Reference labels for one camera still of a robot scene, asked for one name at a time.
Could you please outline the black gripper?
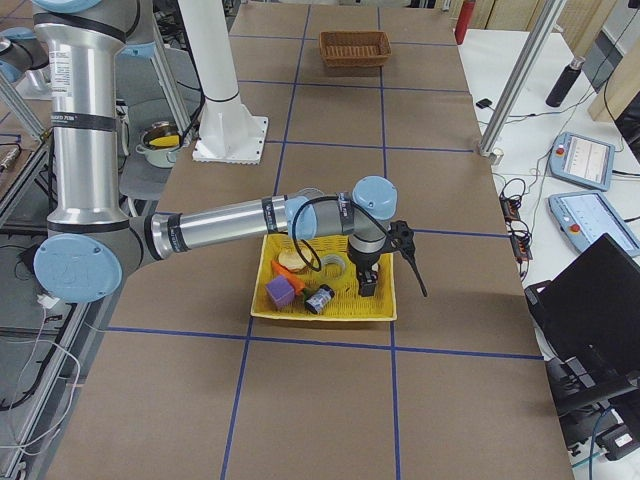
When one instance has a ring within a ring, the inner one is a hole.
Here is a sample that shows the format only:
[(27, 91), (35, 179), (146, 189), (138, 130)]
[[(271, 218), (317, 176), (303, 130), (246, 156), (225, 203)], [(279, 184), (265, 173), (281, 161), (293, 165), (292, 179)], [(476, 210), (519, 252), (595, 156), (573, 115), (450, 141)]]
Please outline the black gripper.
[(372, 297), (378, 285), (378, 270), (379, 265), (377, 263), (370, 267), (356, 267), (356, 278), (358, 282), (358, 295), (360, 297)]

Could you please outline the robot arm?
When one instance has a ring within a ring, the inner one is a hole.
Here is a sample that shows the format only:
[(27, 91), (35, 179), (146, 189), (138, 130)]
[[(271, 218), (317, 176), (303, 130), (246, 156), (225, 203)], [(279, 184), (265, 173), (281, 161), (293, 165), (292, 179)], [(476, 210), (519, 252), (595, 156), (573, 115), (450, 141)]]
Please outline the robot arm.
[(1, 74), (11, 84), (26, 77), (36, 92), (51, 93), (49, 55), (29, 28), (1, 32)]
[(150, 262), (274, 233), (297, 242), (346, 236), (361, 294), (369, 294), (373, 265), (401, 247), (397, 191), (390, 181), (369, 176), (351, 193), (306, 190), (195, 214), (132, 218), (119, 203), (115, 67), (126, 48), (154, 48), (153, 5), (37, 1), (33, 11), (36, 34), (49, 49), (57, 181), (49, 236), (35, 254), (34, 270), (52, 296), (94, 302)]

